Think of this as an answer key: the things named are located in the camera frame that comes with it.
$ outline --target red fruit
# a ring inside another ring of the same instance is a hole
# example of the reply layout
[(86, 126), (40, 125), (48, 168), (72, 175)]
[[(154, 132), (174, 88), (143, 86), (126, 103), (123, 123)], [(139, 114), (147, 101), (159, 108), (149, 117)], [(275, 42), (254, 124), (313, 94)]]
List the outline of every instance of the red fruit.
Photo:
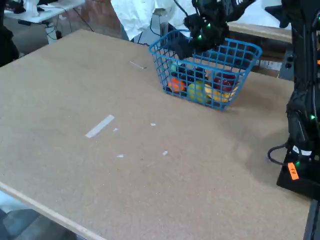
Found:
[(213, 82), (216, 83), (216, 84), (213, 84), (213, 88), (217, 90), (221, 90), (221, 80), (222, 80), (222, 84), (223, 84), (222, 91), (231, 92), (235, 79), (236, 79), (235, 75), (227, 74), (227, 73), (222, 74), (221, 72), (219, 72), (213, 80)]

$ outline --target orange fruit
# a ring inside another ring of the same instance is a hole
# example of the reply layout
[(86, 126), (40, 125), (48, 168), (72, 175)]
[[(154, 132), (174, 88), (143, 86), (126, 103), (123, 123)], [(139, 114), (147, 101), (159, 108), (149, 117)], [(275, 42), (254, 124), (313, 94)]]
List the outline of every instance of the orange fruit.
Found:
[(186, 91), (186, 83), (182, 80), (179, 80), (175, 77), (171, 79), (171, 81), (168, 82), (168, 87), (171, 89), (172, 92), (175, 94), (180, 93), (181, 91)]

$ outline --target white desk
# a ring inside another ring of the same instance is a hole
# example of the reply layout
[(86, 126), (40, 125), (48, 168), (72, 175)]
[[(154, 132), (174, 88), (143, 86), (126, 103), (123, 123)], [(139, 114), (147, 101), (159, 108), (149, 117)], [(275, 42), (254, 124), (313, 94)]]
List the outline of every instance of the white desk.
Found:
[(85, 4), (85, 0), (59, 0), (57, 2), (50, 3), (48, 5), (40, 5), (44, 11), (39, 12), (39, 16), (30, 16), (26, 12), (15, 14), (12, 11), (5, 10), (4, 15), (7, 18), (23, 20), (34, 24), (41, 24), (42, 22), (47, 22), (47, 27), (45, 31), (47, 33), (48, 42), (53, 43), (56, 40), (56, 31), (55, 25), (51, 19), (59, 14), (64, 13), (65, 11), (74, 9), (81, 5)]

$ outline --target white tape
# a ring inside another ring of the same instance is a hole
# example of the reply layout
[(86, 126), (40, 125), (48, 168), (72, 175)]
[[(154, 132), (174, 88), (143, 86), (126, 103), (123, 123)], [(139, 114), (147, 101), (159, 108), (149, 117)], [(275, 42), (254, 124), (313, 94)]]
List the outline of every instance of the white tape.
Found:
[[(296, 146), (293, 146), (292, 150), (299, 154), (299, 148), (297, 148)], [(301, 150), (301, 154), (303, 156), (310, 156), (312, 154), (312, 151)]]
[(92, 128), (85, 136), (87, 138), (92, 138), (97, 135), (104, 127), (106, 127), (111, 121), (115, 119), (114, 116), (109, 115), (104, 120), (102, 120), (97, 126)]

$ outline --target tape piece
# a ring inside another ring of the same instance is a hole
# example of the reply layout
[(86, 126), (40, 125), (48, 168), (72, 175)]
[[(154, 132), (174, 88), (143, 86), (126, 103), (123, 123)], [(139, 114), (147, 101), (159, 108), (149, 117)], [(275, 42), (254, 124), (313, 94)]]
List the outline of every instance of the tape piece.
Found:
[(288, 169), (289, 169), (289, 173), (291, 175), (292, 180), (298, 180), (299, 175), (298, 175), (296, 166), (292, 162), (288, 163)]
[(92, 128), (85, 136), (87, 138), (92, 138), (95, 135), (97, 135), (102, 129), (104, 129), (109, 123), (111, 123), (111, 121), (115, 119), (114, 116), (109, 115), (107, 116), (105, 119), (103, 119), (97, 126), (95, 126), (94, 128)]

